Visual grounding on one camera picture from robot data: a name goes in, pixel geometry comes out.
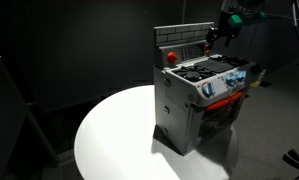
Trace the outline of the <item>black gripper teal band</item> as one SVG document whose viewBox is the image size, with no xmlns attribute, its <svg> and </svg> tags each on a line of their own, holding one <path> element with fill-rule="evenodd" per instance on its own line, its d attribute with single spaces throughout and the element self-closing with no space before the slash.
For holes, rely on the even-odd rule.
<svg viewBox="0 0 299 180">
<path fill-rule="evenodd" d="M 267 19 L 267 15 L 261 10 L 265 0 L 223 0 L 221 5 L 221 15 L 218 29 L 221 32 L 230 32 L 227 35 L 225 46 L 229 46 L 232 39 L 236 38 L 239 30 L 243 26 L 259 24 Z M 213 45 L 219 37 L 219 30 L 210 27 L 206 41 Z"/>
</svg>

